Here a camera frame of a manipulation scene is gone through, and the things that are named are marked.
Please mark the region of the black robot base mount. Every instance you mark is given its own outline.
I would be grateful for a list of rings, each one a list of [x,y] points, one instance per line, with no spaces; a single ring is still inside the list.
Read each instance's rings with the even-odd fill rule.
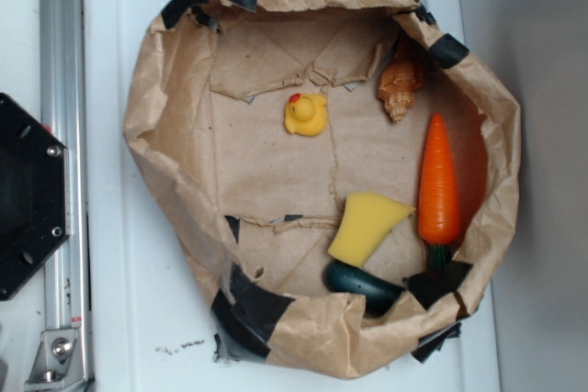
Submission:
[[[8,301],[69,236],[67,148],[1,94],[1,299]]]

